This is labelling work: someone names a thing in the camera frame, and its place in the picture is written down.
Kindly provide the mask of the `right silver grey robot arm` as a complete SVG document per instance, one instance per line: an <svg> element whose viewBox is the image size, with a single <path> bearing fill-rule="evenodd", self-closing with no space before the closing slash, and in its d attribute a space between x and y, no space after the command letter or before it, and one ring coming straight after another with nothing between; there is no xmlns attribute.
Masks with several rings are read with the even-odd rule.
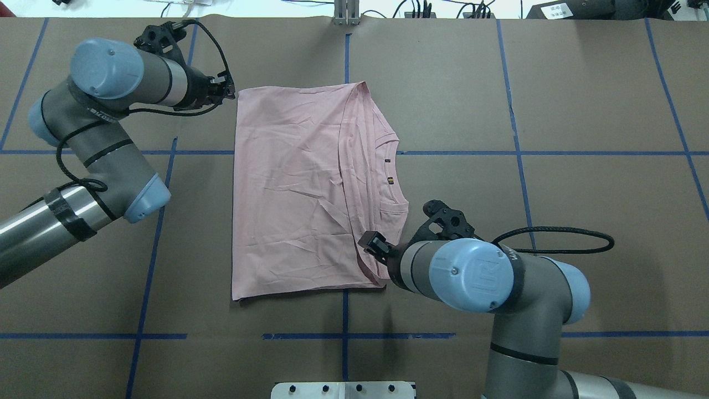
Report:
<svg viewBox="0 0 709 399"><path fill-rule="evenodd" d="M692 398L689 392L630 383L559 366L562 327L580 321L592 294L576 267L551 250L514 249L503 240L526 232L568 232L614 239L571 227L527 227L486 242L463 212L444 202L423 205L427 221L404 243L366 231L359 246L385 265L391 281L454 310L494 316L483 398Z"/></svg>

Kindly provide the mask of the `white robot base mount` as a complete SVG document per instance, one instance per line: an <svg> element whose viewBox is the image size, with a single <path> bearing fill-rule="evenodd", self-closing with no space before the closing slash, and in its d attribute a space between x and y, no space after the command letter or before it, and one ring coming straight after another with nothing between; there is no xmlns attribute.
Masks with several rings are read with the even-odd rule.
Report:
<svg viewBox="0 0 709 399"><path fill-rule="evenodd" d="M408 381L330 381L277 383L271 398L416 398Z"/></svg>

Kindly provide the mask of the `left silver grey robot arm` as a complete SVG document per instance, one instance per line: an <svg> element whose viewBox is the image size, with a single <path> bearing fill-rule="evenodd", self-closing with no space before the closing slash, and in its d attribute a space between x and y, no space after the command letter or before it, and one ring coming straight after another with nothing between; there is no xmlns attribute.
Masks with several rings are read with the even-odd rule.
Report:
<svg viewBox="0 0 709 399"><path fill-rule="evenodd" d="M68 181L2 222L2 287L124 218L135 224L171 198L121 120L137 113L193 117L235 99L229 68L215 76L187 65L179 41L198 20L148 25L132 44L89 38L76 46L69 76L28 112L55 149Z"/></svg>

